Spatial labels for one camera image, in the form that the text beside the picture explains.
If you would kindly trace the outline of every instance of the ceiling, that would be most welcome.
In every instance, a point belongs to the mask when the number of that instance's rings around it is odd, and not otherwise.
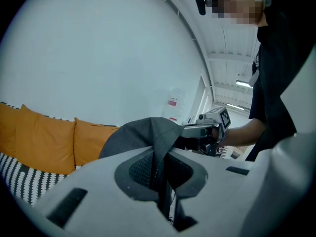
[[[178,15],[184,17],[193,32],[193,41],[201,49],[212,84],[215,104],[232,104],[249,113],[252,89],[236,85],[236,80],[248,82],[252,63],[259,50],[257,28],[237,25],[230,19],[218,19],[206,9],[201,16],[195,0],[164,0],[172,2]]]

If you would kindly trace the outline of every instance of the metal device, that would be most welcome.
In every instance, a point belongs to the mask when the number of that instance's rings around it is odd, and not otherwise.
[[[207,156],[219,157],[221,154],[217,153],[217,145],[224,139],[230,124],[231,120],[226,107],[214,108],[205,114],[200,114],[196,124],[186,125],[177,147],[192,149]],[[217,140],[212,137],[214,128],[218,130]]]

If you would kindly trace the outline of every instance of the couch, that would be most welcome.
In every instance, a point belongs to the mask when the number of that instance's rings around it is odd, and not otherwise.
[[[0,173],[14,196],[35,205],[67,175],[98,159],[119,127],[50,118],[0,103]]]

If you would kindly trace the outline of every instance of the white wall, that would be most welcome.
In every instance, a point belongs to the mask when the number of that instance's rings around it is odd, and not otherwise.
[[[230,117],[231,123],[232,123],[229,126],[229,128],[240,127],[240,126],[247,124],[250,121],[250,119],[245,115],[236,113],[236,112],[232,111],[230,108],[227,108],[227,110],[228,110],[228,114],[229,114],[229,117]]]
[[[0,101],[124,124],[161,116],[172,88],[189,115],[204,63],[162,0],[28,0],[0,46]]]

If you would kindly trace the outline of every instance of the black and white striped cushion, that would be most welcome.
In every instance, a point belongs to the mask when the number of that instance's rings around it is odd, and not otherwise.
[[[30,205],[35,205],[40,196],[67,176],[27,167],[3,153],[0,153],[0,174],[11,193]]]

